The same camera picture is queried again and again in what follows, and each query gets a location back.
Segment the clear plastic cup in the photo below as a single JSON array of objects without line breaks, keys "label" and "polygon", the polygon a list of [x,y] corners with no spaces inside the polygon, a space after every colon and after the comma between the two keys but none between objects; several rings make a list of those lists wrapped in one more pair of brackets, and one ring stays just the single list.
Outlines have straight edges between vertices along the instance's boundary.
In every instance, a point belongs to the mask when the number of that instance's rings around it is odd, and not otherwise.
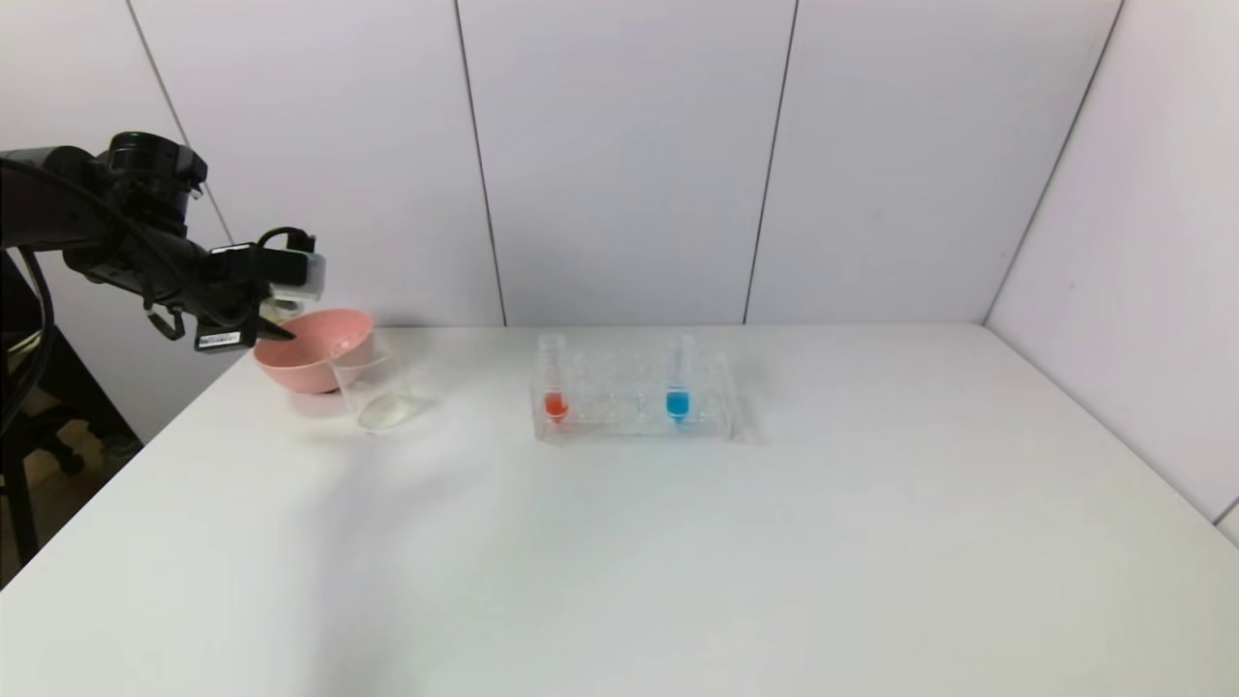
[{"label": "clear plastic cup", "polygon": [[330,363],[344,405],[362,431],[388,432],[416,413],[404,359],[379,334],[341,340]]}]

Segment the black cable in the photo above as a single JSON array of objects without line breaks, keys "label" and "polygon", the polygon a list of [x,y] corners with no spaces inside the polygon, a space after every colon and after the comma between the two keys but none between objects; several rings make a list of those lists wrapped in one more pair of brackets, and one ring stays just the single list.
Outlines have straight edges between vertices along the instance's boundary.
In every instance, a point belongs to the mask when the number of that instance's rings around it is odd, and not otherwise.
[{"label": "black cable", "polygon": [[36,166],[27,165],[25,162],[19,162],[16,160],[0,158],[0,167],[9,167],[11,170],[22,172],[25,175],[41,180],[46,183],[51,183],[52,186],[57,186],[64,191],[68,191],[69,193],[73,193],[79,199],[93,207],[94,209],[103,213],[105,217],[110,218],[115,224],[119,224],[121,228],[126,229],[130,235],[138,239],[139,243],[146,246],[146,249],[151,254],[154,254],[155,258],[159,259],[161,264],[164,264],[167,271],[172,274],[176,281],[181,284],[181,286],[185,287],[187,292],[197,297],[198,303],[202,306],[203,313],[206,313],[207,318],[211,319],[212,322],[219,326],[233,326],[240,323],[245,318],[244,314],[239,317],[224,317],[223,314],[217,312],[207,301],[211,293],[207,291],[206,287],[202,286],[202,284],[199,284],[196,279],[186,275],[185,270],[180,265],[169,259],[167,254],[164,253],[164,249],[161,249],[159,244],[155,244],[154,241],[146,238],[146,232],[144,229],[129,222],[129,219],[126,219],[123,214],[113,209],[112,206],[108,206],[103,199],[100,199],[98,196],[95,196],[87,188],[78,186],[72,181],[66,181],[64,178],[61,178],[59,176],[56,176],[51,172],[43,171]]},{"label": "black cable", "polygon": [[38,259],[35,258],[35,253],[28,245],[19,246],[21,251],[21,259],[26,262],[26,270],[30,271],[30,277],[35,281],[35,291],[38,292],[38,308],[42,312],[43,321],[38,329],[38,347],[35,348],[35,355],[27,359],[30,365],[26,371],[21,374],[21,380],[17,384],[16,390],[9,396],[7,402],[4,406],[4,412],[0,413],[0,435],[9,431],[9,425],[21,411],[21,404],[26,401],[26,396],[30,391],[38,385],[38,379],[43,378],[43,371],[47,370],[47,361],[52,358],[52,343],[56,342],[56,313],[52,308],[52,291],[47,288],[47,279],[43,277],[43,269],[38,266]]},{"label": "black cable", "polygon": [[306,230],[299,227],[278,227],[275,229],[269,229],[263,233],[263,236],[258,238],[259,246],[266,246],[266,243],[281,234],[289,235],[289,249],[296,249],[300,251],[313,251],[313,238],[306,234]]}]

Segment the white wall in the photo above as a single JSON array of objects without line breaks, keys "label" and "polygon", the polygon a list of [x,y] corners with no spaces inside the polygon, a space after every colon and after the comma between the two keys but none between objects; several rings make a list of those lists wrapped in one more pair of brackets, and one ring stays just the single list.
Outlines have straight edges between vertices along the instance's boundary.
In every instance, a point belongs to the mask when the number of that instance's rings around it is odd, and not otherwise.
[{"label": "white wall", "polygon": [[[181,139],[123,1],[6,0],[2,11],[0,150],[76,145],[99,152],[124,130]],[[190,204],[187,222],[198,244],[228,243],[208,199]],[[188,339],[167,340],[138,296],[88,282],[59,254],[40,254],[40,264],[57,323],[144,441],[237,360],[196,354]]]},{"label": "white wall", "polygon": [[740,322],[793,0],[461,0],[508,321]]},{"label": "white wall", "polygon": [[1239,495],[1239,4],[1127,0],[989,324],[1201,513]]},{"label": "white wall", "polygon": [[318,235],[323,305],[503,322],[452,0],[136,0],[238,241]]},{"label": "white wall", "polygon": [[1118,0],[800,0],[748,321],[980,322]]}]

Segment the barcode label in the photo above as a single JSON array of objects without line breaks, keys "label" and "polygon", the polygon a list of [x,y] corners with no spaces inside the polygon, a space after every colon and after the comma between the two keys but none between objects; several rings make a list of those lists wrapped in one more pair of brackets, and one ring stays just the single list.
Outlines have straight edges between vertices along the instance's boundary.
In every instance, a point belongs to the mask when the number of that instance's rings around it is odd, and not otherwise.
[{"label": "barcode label", "polygon": [[227,331],[224,333],[212,333],[208,336],[198,337],[198,348],[207,348],[211,345],[224,345],[227,343],[239,343],[240,332],[239,331]]}]

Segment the blue liquid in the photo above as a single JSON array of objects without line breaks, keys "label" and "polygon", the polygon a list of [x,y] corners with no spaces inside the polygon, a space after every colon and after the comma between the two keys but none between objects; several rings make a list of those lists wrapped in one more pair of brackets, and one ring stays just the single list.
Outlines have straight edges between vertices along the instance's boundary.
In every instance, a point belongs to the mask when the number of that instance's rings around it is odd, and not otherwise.
[{"label": "blue liquid", "polygon": [[683,422],[684,417],[689,416],[688,390],[667,391],[667,415],[670,416],[676,423]]}]

